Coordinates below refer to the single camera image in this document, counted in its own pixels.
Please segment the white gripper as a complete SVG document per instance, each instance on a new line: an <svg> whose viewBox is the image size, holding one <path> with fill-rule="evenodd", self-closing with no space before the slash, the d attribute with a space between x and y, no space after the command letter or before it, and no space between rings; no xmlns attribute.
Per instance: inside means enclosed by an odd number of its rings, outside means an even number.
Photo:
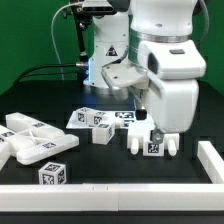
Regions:
<svg viewBox="0 0 224 224"><path fill-rule="evenodd" d="M149 86L144 93L144 107L158 128L151 131L150 140L154 144L161 144L163 133L182 133L190 128L199 87L194 79L162 80L151 72L148 76Z"/></svg>

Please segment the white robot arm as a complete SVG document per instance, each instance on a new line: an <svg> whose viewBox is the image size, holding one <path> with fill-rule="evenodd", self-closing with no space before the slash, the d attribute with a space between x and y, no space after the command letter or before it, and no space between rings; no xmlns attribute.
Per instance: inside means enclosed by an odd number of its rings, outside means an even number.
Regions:
<svg viewBox="0 0 224 224"><path fill-rule="evenodd" d="M189 39L197 4L204 0L84 0L93 17L95 50L85 84L118 99L135 97L159 144L166 133L192 124L206 62Z"/></svg>

